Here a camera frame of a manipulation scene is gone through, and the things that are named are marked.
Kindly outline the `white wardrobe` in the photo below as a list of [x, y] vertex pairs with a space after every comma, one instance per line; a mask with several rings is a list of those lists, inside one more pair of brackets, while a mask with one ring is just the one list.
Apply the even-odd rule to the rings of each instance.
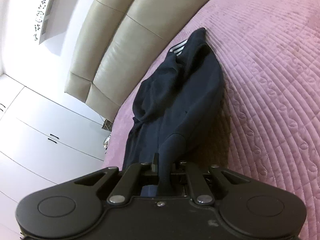
[[102, 167], [102, 125], [92, 112], [75, 113], [1, 76], [1, 239], [21, 239], [22, 198]]

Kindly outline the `navy hoodie with white stripes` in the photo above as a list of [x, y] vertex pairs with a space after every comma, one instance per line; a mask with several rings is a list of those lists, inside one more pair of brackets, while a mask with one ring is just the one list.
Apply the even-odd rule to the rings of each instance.
[[133, 101], [133, 127], [123, 167], [158, 159], [159, 184], [145, 186], [142, 196], [166, 196], [172, 190], [172, 166], [197, 157], [195, 147], [211, 128], [224, 92], [222, 68], [195, 30], [169, 49], [165, 60], [144, 80]]

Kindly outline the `beige leather headboard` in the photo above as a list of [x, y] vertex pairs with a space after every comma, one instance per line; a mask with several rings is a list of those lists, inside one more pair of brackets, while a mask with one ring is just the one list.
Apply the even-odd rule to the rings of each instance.
[[150, 65], [209, 0], [94, 0], [65, 87], [109, 121]]

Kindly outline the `brown patterned pouch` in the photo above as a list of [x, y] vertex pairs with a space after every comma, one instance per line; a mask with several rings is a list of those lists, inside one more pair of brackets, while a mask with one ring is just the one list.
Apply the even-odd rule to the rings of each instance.
[[103, 123], [102, 129], [111, 132], [112, 127], [113, 127], [113, 122], [106, 119]]

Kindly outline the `pink quilted bedspread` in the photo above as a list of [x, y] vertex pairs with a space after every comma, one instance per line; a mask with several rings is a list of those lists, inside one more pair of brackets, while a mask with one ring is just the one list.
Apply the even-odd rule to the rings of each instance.
[[199, 151], [296, 194], [302, 239], [319, 239], [319, 0], [210, 0], [175, 41], [201, 26], [226, 91]]

